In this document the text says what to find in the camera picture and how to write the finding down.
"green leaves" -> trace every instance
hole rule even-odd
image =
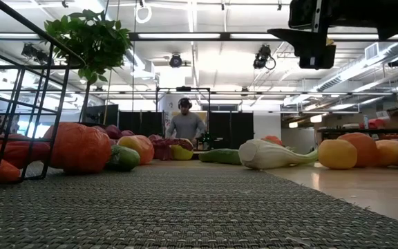
[[[105,12],[83,10],[44,23],[48,34],[84,59],[86,66],[78,70],[78,75],[88,84],[107,82],[103,74],[122,66],[125,52],[131,47],[130,30],[122,28],[121,21],[107,21],[105,16]],[[54,52],[58,57],[66,56],[58,48]]]

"gray shirt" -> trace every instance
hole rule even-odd
[[[170,138],[176,130],[176,138],[186,138],[192,141],[196,137],[198,129],[199,134],[205,132],[204,122],[198,114],[188,112],[187,115],[182,115],[180,113],[171,120],[170,127],[167,129],[167,138]]]

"carpet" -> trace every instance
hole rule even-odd
[[[243,167],[0,187],[0,248],[398,248],[398,221]]]

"man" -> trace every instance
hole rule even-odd
[[[198,114],[190,112],[191,107],[190,99],[182,98],[179,100],[178,108],[180,109],[180,114],[171,119],[170,127],[167,129],[167,138],[170,138],[174,130],[176,130],[176,138],[186,138],[194,144],[197,130],[199,129],[199,134],[205,132],[204,122],[199,118]]]

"concrete floor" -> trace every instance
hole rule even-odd
[[[153,161],[152,165],[186,167],[186,162]],[[215,165],[192,160],[187,167],[240,167]],[[363,208],[369,207],[373,212],[398,220],[398,169],[350,169],[331,170],[316,165],[279,168],[266,170],[273,174],[304,184],[336,198],[355,203]]]

